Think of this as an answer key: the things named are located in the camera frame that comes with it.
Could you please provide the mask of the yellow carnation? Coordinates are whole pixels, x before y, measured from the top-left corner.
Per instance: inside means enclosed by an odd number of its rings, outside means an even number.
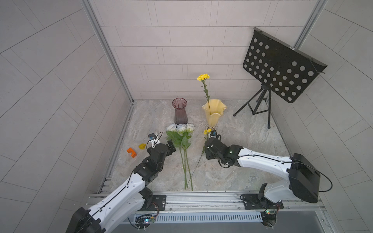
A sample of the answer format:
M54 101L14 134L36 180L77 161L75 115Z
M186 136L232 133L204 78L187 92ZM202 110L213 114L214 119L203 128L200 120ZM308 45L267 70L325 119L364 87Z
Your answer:
M207 104L208 104L208 112L209 114L211 114L211 108L210 108L210 95L208 93L208 88L207 88L207 84L206 84L206 81L210 78L210 76L208 74L201 74L197 80L200 81L202 84L203 84L203 88L204 88L204 93L206 95L206 100L207 100Z
M195 171L197 170L197 168L198 168L198 166L199 166L199 164L200 164L200 162L201 162L202 156L205 154L205 150L206 150L205 143L206 143L207 140L210 138L209 135L210 135L211 131L212 131L211 127L208 127L206 130L204 130L205 141L204 141L204 143L203 143L202 153L201 153L201 156L200 156L200 158L199 158L199 161L198 161L198 163L197 163L197 165L196 165L196 168L194 169L192 175L194 175Z

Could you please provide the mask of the white rose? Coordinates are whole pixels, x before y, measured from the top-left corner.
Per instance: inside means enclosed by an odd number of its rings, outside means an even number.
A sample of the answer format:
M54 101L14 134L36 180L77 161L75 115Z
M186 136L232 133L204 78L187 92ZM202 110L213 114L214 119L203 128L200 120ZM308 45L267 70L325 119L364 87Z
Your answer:
M189 174L189 184L190 188L193 191L193 181L192 181L192 174L190 171L190 166L188 162L188 155L187 155L187 150L191 146L190 139L192 137L192 133L194 132L194 125L193 124L186 124L186 128L182 131L183 133L183 139L182 139L182 149L184 152L184 162L185 162L185 171L188 171Z
M187 174L186 174L186 163L184 160L184 155L183 155L183 150L184 150L184 145L183 145L183 138L185 135L185 130L180 131L179 128L176 129L176 141L177 141L177 148L179 149L180 155L181 155L181 161L182 161L182 167L183 167L183 172L184 172L184 189L186 190L188 187L187 184Z
M166 129L166 134L168 136L168 140L172 140L174 146L177 148L177 141L176 141L176 129L179 128L180 131L184 130L186 128L185 124L171 124L167 129Z

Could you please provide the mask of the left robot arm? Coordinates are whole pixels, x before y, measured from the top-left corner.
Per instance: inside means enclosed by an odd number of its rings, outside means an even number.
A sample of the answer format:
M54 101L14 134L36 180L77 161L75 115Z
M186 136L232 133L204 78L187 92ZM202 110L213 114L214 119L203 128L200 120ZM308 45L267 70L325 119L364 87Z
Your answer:
M130 177L111 194L89 209L79 208L72 216L67 233L110 233L127 217L148 208L153 192L147 188L163 170L167 156L176 148L171 140L147 149L150 156L135 167Z

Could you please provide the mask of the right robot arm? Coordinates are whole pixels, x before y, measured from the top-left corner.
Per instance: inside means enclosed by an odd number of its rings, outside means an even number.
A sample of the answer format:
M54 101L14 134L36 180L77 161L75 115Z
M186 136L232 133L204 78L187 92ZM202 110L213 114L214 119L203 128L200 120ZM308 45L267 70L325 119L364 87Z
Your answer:
M263 184L259 191L259 200L264 199L271 203L295 197L307 203L317 203L319 200L323 173L301 154L295 153L292 157L275 156L238 145L228 147L216 137L206 141L205 153L208 160L217 159L223 168L254 168L283 179L276 183Z

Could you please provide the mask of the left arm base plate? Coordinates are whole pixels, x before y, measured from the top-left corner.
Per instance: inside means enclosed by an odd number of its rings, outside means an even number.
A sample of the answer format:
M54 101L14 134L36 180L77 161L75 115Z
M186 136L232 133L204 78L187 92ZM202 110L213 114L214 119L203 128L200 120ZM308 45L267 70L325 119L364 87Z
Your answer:
M153 195L152 200L146 200L140 211L164 211L166 200L166 195Z

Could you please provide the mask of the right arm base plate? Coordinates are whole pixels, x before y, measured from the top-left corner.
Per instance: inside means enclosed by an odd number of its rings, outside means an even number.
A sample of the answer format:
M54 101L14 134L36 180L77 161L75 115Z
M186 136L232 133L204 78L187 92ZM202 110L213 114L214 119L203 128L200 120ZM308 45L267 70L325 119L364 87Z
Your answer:
M277 203L272 203L268 201L266 198L259 198L258 194L242 194L240 199L244 203L244 207L246 210L281 210L284 208L282 201Z

